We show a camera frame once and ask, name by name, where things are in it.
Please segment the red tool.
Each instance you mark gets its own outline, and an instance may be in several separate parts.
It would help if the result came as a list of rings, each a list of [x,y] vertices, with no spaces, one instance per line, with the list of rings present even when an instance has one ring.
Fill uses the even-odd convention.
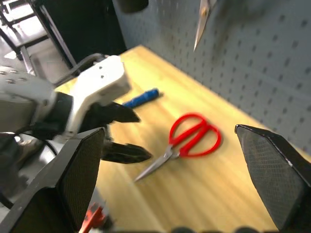
[[[78,233],[89,233],[92,229],[100,228],[106,222],[103,207],[93,203],[87,210],[84,221]]]

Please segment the grey pegboard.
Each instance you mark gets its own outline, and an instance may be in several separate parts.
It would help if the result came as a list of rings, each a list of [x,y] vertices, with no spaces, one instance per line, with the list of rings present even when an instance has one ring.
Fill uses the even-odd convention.
[[[143,45],[311,155],[311,0],[216,0],[195,43],[200,0],[148,0],[124,13]]]

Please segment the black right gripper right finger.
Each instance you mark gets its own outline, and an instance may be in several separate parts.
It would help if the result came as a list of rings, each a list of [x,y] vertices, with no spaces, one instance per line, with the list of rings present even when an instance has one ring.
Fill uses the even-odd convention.
[[[275,226],[311,233],[311,163],[281,135],[235,127],[251,181]]]

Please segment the black round object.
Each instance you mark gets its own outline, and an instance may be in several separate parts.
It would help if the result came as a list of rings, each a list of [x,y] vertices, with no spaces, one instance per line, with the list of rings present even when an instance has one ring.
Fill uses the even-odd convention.
[[[149,5],[149,0],[116,0],[123,13],[131,14],[144,10]]]

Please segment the blue handled screwdriver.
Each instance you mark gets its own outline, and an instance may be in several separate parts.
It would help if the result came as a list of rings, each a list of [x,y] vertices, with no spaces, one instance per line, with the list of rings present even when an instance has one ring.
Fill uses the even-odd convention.
[[[153,88],[151,90],[145,91],[143,94],[134,97],[127,102],[124,102],[122,105],[133,109],[157,99],[159,95],[160,95],[159,90],[157,88]]]

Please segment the red handled scissors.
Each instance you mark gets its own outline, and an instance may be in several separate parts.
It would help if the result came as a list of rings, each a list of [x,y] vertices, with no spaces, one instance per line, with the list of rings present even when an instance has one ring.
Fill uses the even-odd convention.
[[[176,136],[175,132],[177,128],[188,119],[196,119],[198,120],[198,123]],[[196,146],[209,132],[213,132],[216,135],[216,142],[213,144],[213,146],[202,152],[190,153],[190,150]],[[169,160],[177,159],[180,157],[187,159],[199,158],[209,155],[220,147],[221,142],[222,134],[220,130],[216,126],[209,123],[203,115],[199,113],[186,113],[178,118],[172,125],[169,133],[168,146],[165,150],[165,153],[158,157],[144,171],[142,171],[134,181],[137,182],[151,175]]]

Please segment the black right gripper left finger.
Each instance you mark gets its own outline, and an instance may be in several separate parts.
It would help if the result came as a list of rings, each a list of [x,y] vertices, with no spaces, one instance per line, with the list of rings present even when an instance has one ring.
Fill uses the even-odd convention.
[[[79,133],[44,166],[0,223],[0,233],[77,233],[98,176],[105,132]]]

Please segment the silver robot body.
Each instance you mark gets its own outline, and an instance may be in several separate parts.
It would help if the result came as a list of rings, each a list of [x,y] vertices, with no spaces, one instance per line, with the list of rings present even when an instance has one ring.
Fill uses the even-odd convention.
[[[11,208],[37,173],[60,152],[62,144],[27,134],[0,133],[0,208]]]

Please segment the metal frame rack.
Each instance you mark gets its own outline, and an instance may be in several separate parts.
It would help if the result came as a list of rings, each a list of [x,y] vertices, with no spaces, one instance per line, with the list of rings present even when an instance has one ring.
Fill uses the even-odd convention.
[[[23,1],[3,0],[3,3],[0,3],[0,12],[3,13],[9,22],[32,14],[33,10],[30,5]],[[10,29],[0,16],[0,29],[4,31],[15,46],[20,46],[47,35],[36,16],[14,24],[12,27]],[[51,39],[46,39],[27,48],[27,53],[36,75],[43,79],[54,83],[69,71],[65,60]],[[0,36],[0,66],[9,66],[23,71],[27,70],[25,63],[17,58],[16,53],[9,47],[2,36]]]

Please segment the black cabinet panel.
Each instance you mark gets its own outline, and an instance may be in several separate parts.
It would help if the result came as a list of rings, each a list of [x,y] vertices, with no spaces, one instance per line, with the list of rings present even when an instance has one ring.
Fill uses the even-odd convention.
[[[68,67],[126,51],[112,0],[32,0],[32,7]]]

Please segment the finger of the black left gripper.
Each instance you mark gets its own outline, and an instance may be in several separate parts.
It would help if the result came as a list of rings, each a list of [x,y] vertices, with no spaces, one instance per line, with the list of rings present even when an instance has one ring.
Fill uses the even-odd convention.
[[[134,164],[149,160],[152,155],[143,147],[133,144],[108,142],[103,147],[101,160],[121,164]]]
[[[109,114],[111,118],[117,122],[140,122],[139,116],[134,112],[133,109],[115,102],[112,102],[109,105]]]

